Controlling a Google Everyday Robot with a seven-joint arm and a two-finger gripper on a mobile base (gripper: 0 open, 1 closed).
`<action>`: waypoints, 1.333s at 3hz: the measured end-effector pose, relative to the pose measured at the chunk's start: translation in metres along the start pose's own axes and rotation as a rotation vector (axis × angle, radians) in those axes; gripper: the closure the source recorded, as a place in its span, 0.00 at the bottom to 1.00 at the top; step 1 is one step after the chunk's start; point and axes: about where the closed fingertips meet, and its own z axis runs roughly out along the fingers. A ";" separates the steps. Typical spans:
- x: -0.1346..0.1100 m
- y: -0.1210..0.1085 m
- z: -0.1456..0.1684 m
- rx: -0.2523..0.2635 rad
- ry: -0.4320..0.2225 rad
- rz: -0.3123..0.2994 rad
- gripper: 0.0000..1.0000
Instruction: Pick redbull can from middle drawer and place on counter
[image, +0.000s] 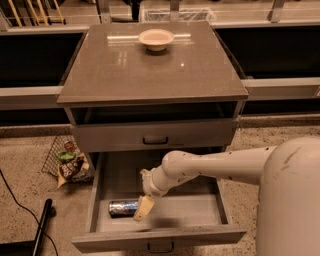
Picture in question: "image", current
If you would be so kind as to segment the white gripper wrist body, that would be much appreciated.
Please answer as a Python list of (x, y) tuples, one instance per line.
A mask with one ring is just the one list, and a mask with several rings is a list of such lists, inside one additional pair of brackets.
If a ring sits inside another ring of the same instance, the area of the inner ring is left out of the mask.
[(169, 179), (164, 173), (162, 167), (159, 166), (148, 171), (148, 180), (142, 181), (144, 193), (152, 198), (160, 198), (167, 194), (169, 191)]

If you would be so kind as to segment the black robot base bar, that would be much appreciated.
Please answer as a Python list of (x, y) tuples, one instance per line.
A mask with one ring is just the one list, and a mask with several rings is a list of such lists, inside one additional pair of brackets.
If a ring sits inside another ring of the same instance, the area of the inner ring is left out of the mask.
[(52, 206), (52, 203), (53, 201), (51, 199), (47, 199), (45, 201), (40, 222), (36, 231), (32, 256), (40, 256), (44, 236), (46, 235), (47, 225), (49, 223), (49, 220), (53, 218), (56, 214), (55, 209)]

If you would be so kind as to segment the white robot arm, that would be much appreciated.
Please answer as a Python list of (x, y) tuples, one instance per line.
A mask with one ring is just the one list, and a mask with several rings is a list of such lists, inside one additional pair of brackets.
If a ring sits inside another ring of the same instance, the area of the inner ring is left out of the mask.
[(134, 214), (143, 220), (154, 200), (198, 176), (259, 184), (256, 256), (320, 256), (320, 138), (278, 146), (195, 155), (167, 153), (142, 170), (145, 195)]

